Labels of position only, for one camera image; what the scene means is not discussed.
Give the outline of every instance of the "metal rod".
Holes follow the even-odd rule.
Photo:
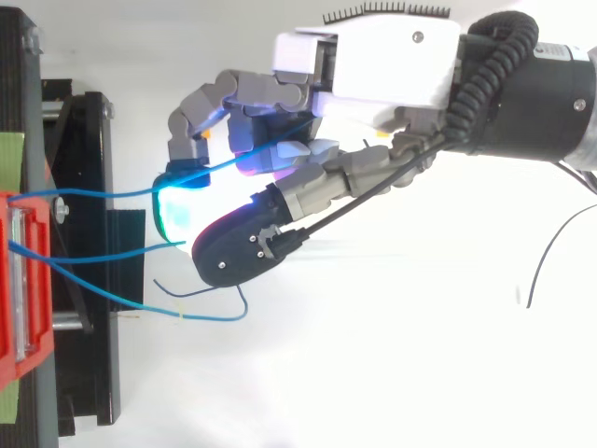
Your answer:
[[[54,331],[83,329],[83,324],[75,311],[59,311],[52,314],[52,328]]]
[[[41,104],[41,112],[44,120],[52,121],[58,119],[62,105],[62,101],[44,101]]]

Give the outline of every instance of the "green tape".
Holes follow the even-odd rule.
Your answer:
[[[0,191],[19,192],[21,187],[23,133],[0,133]],[[0,424],[14,425],[19,409],[19,382],[0,391]]]
[[[19,382],[9,383],[0,392],[0,424],[14,425],[19,409]]]
[[[24,133],[0,133],[0,190],[19,192]]]

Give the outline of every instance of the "blue wire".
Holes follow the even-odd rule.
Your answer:
[[[141,303],[137,303],[135,301],[129,301],[127,299],[123,299],[123,298],[117,296],[116,294],[112,294],[111,292],[105,291],[105,290],[101,289],[100,287],[92,285],[91,283],[74,275],[73,273],[69,273],[62,266],[59,266],[58,264],[53,263],[51,261],[47,261],[45,259],[45,257],[39,256],[35,253],[34,254],[26,254],[24,251],[21,251],[20,249],[10,248],[10,250],[16,254],[22,255],[29,259],[36,259],[38,261],[42,261],[42,262],[46,263],[50,268],[52,268],[57,273],[61,273],[66,278],[72,280],[73,282],[84,287],[85,289],[88,289],[89,291],[94,292],[102,297],[105,297],[105,298],[109,299],[110,301],[114,301],[116,303],[120,303],[121,305],[129,306],[129,307],[135,308],[137,310],[150,311],[152,313],[159,313],[161,315],[170,315],[173,317],[179,317],[179,318],[189,319],[189,320],[209,320],[212,322],[234,322],[237,320],[241,320],[247,315],[247,313],[249,311],[249,304],[247,303],[246,298],[243,295],[243,291],[241,290],[241,287],[239,287],[239,286],[236,286],[236,288],[238,289],[239,294],[241,295],[241,300],[243,301],[243,304],[244,304],[244,311],[241,315],[237,315],[235,317],[216,317],[216,316],[211,316],[211,315],[185,315],[185,314],[177,313],[176,311],[164,310],[163,308],[142,305]]]
[[[39,197],[39,196],[53,196],[53,195],[64,195],[64,194],[77,194],[79,196],[89,196],[91,198],[115,199],[115,198],[130,198],[131,196],[141,196],[144,194],[157,193],[162,189],[166,189],[168,187],[176,187],[178,185],[184,184],[185,182],[188,182],[189,180],[193,180],[193,179],[196,179],[197,177],[201,177],[203,175],[208,175],[210,173],[214,173],[221,169],[227,168],[235,163],[238,163],[239,161],[244,161],[246,159],[249,159],[250,157],[255,156],[257,153],[269,148],[271,145],[275,145],[276,143],[282,142],[283,140],[285,140],[287,137],[289,137],[296,131],[307,126],[313,120],[315,120],[315,119],[310,119],[304,123],[301,123],[299,126],[291,129],[287,133],[283,133],[279,137],[276,137],[276,138],[270,140],[268,143],[261,145],[260,147],[256,147],[251,152],[242,154],[242,156],[239,156],[235,159],[225,161],[216,166],[205,168],[205,169],[199,171],[198,173],[193,173],[192,175],[186,175],[179,179],[173,180],[172,182],[166,182],[164,184],[157,185],[156,187],[152,187],[150,189],[140,189],[138,191],[128,191],[126,193],[106,193],[104,191],[92,191],[89,189],[43,189],[40,191],[31,191],[28,193],[19,194],[17,196],[12,196],[12,197],[8,198],[8,201],[10,203],[12,203],[14,201],[18,201],[18,200],[25,199],[25,198],[35,198],[35,197]]]
[[[82,258],[78,258],[78,259],[64,259],[64,258],[59,258],[59,257],[44,257],[43,255],[37,254],[33,250],[28,249],[27,247],[24,247],[22,245],[15,243],[14,241],[8,241],[8,247],[10,249],[15,249],[15,251],[23,252],[26,255],[38,256],[40,258],[43,258],[44,261],[49,261],[51,263],[88,264],[88,263],[105,263],[108,261],[116,261],[119,259],[130,259],[132,257],[143,255],[147,252],[163,249],[166,247],[173,247],[176,245],[183,245],[184,243],[185,243],[184,241],[179,241],[177,243],[164,243],[161,245],[152,245],[150,247],[144,247],[142,249],[131,250],[129,252],[122,252],[120,254],[115,254],[115,255],[103,255],[100,257],[82,257]]]

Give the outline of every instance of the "red plastic component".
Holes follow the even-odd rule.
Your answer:
[[[41,364],[54,350],[50,268],[32,259],[26,260],[29,341],[32,349],[26,358],[15,358],[14,329],[8,275],[8,201],[17,193],[0,192],[0,390],[9,382]],[[30,210],[25,215],[27,247],[49,257],[49,205],[38,198],[10,203],[10,207]]]

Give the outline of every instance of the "electrical wire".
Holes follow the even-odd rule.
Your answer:
[[[560,170],[564,171],[564,172],[565,172],[567,175],[570,175],[571,177],[573,177],[573,178],[576,180],[576,182],[580,183],[580,184],[581,184],[581,185],[582,185],[582,186],[583,186],[585,189],[588,189],[588,190],[589,190],[591,193],[593,193],[593,194],[597,194],[597,189],[594,189],[594,188],[593,188],[593,187],[590,185],[590,183],[589,183],[587,180],[585,180],[585,179],[582,177],[582,175],[580,175],[580,174],[579,174],[579,173],[577,173],[576,171],[574,171],[574,170],[572,170],[572,169],[568,168],[566,165],[564,165],[564,164],[563,164],[563,163],[561,163],[560,161],[556,161],[556,162],[554,162],[554,163],[553,163],[553,165],[554,165],[556,168],[558,168],[558,169],[560,169]]]
[[[296,133],[297,131],[304,128],[305,126],[307,126],[314,120],[315,120],[315,118],[309,119],[309,120],[305,121],[304,123],[301,123],[299,126],[292,128],[290,131],[283,133],[282,135],[279,135],[276,138],[271,139],[268,143],[261,145],[260,147],[254,148],[251,152],[242,154],[242,156],[236,157],[229,161],[224,161],[216,166],[206,167],[197,173],[193,173],[192,175],[186,175],[184,177],[180,177],[179,179],[175,179],[172,182],[166,182],[164,184],[157,185],[150,189],[140,189],[138,191],[127,191],[124,193],[106,193],[105,191],[93,191],[93,190],[89,190],[89,189],[44,189],[44,190],[40,190],[40,191],[31,191],[31,192],[19,194],[16,196],[12,196],[12,197],[8,198],[8,201],[10,203],[12,203],[12,202],[19,201],[21,199],[26,199],[26,198],[35,198],[35,197],[39,197],[39,196],[54,196],[54,195],[62,196],[62,195],[66,195],[66,194],[89,196],[91,198],[117,199],[117,198],[130,198],[132,196],[142,196],[144,194],[157,193],[162,189],[166,189],[168,187],[176,187],[178,185],[188,182],[189,180],[193,180],[198,177],[202,177],[204,175],[214,173],[216,171],[227,168],[235,163],[238,163],[239,161],[244,161],[246,159],[249,159],[249,158],[255,156],[257,153],[259,153],[265,149],[268,149],[269,147],[271,147],[271,145],[275,145],[277,143],[282,142],[283,140],[288,138],[290,135],[292,135],[293,133]]]
[[[591,208],[595,208],[597,207],[597,204],[592,205],[591,207],[587,207],[575,214],[573,214],[571,217],[568,218],[568,220],[566,222],[564,222],[562,224],[562,226],[560,227],[560,229],[556,232],[555,235],[553,235],[553,238],[551,238],[551,241],[549,242],[548,246],[546,247],[545,251],[543,252],[543,255],[541,256],[541,260],[539,260],[539,265],[537,266],[537,269],[535,271],[535,277],[533,277],[533,283],[531,284],[531,291],[529,292],[529,300],[527,301],[526,307],[531,308],[531,304],[533,303],[533,295],[535,294],[535,286],[537,284],[537,278],[539,277],[539,273],[541,272],[541,268],[543,266],[543,263],[545,262],[545,258],[548,256],[548,253],[551,249],[551,247],[553,246],[553,244],[555,243],[556,239],[558,238],[558,236],[560,236],[560,233],[562,233],[562,231],[566,228],[566,226],[568,224],[570,224],[570,222],[577,217],[578,215],[581,215],[589,210],[591,210]]]
[[[303,233],[304,237],[307,238],[307,237],[313,235],[315,232],[320,231],[325,226],[331,224],[332,222],[336,221],[337,219],[352,212],[359,205],[365,203],[372,197],[377,196],[378,194],[380,194],[382,191],[384,191],[388,187],[391,187],[393,184],[395,184],[396,181],[398,181],[400,179],[400,177],[402,177],[403,175],[408,173],[413,168],[416,168],[421,162],[425,161],[426,159],[428,159],[430,157],[435,156],[436,154],[438,154],[439,151],[451,149],[455,145],[456,145],[455,143],[449,143],[449,144],[441,143],[441,144],[430,147],[425,152],[422,152],[421,154],[414,157],[412,160],[410,160],[406,164],[402,165],[392,175],[390,175],[389,177],[384,179],[382,182],[377,184],[372,189],[369,189],[368,191],[363,193],[358,198],[353,199],[352,201],[350,201],[349,203],[344,205],[342,208],[336,210],[334,213],[329,214],[327,217],[324,217],[323,219],[321,219],[321,220],[317,221],[315,224],[313,224],[311,227],[308,227],[307,229],[305,229],[305,232]]]
[[[21,251],[26,253],[27,255],[37,256],[44,261],[49,261],[51,263],[56,264],[91,264],[91,263],[106,263],[108,261],[118,261],[120,259],[130,259],[132,257],[137,257],[139,255],[146,254],[147,252],[152,252],[154,250],[164,249],[166,247],[174,247],[177,245],[183,245],[185,241],[179,241],[176,243],[164,243],[161,245],[151,245],[150,247],[144,247],[141,249],[135,249],[128,252],[122,252],[120,254],[115,255],[102,255],[100,257],[81,257],[77,259],[69,259],[69,258],[61,258],[61,257],[45,257],[43,255],[37,254],[33,250],[28,249],[22,245],[15,243],[14,241],[8,241],[8,247],[10,249],[15,249],[15,251]]]
[[[518,11],[497,12],[473,23],[469,35],[496,41],[495,50],[466,77],[446,110],[441,133],[449,140],[468,140],[480,111],[490,104],[507,79],[531,57],[539,38],[536,21]]]
[[[111,292],[101,289],[100,287],[92,285],[91,283],[87,282],[86,280],[83,280],[82,278],[78,277],[77,275],[74,275],[73,273],[69,273],[62,266],[60,266],[54,262],[47,261],[45,259],[45,257],[38,256],[37,254],[27,254],[26,252],[21,251],[20,249],[16,249],[16,248],[10,248],[10,250],[16,254],[19,254],[19,255],[22,255],[22,256],[28,258],[28,259],[35,259],[35,260],[41,261],[43,263],[46,263],[54,271],[56,271],[57,273],[61,273],[66,278],[68,278],[69,280],[72,280],[73,282],[77,283],[81,287],[84,287],[85,289],[88,289],[89,291],[94,292],[95,294],[105,297],[106,299],[108,299],[110,301],[131,307],[131,308],[134,308],[137,310],[149,311],[151,313],[158,313],[161,315],[170,315],[172,317],[179,317],[181,319],[207,320],[207,321],[212,321],[212,322],[235,322],[237,320],[243,319],[249,312],[249,304],[247,303],[246,298],[244,297],[243,291],[241,290],[240,286],[236,286],[236,288],[239,291],[239,295],[241,296],[241,300],[243,301],[243,305],[244,305],[244,310],[243,310],[242,314],[234,316],[234,317],[219,317],[219,316],[212,316],[212,315],[187,315],[187,314],[183,314],[183,313],[177,313],[176,311],[165,310],[163,308],[143,305],[143,304],[137,303],[135,301],[129,301],[127,299],[123,299],[120,296],[117,296],[116,294],[112,294]]]
[[[156,280],[155,278],[153,279],[153,283],[155,283],[156,286],[159,289],[161,289],[163,292],[165,292],[169,296],[176,297],[177,299],[184,299],[185,297],[199,296],[200,294],[203,294],[204,292],[209,292],[209,291],[213,291],[213,290],[217,289],[217,287],[208,287],[206,289],[200,289],[199,291],[188,292],[187,294],[174,294],[173,292],[166,289],[166,287],[163,287],[161,285],[161,283],[158,280]]]

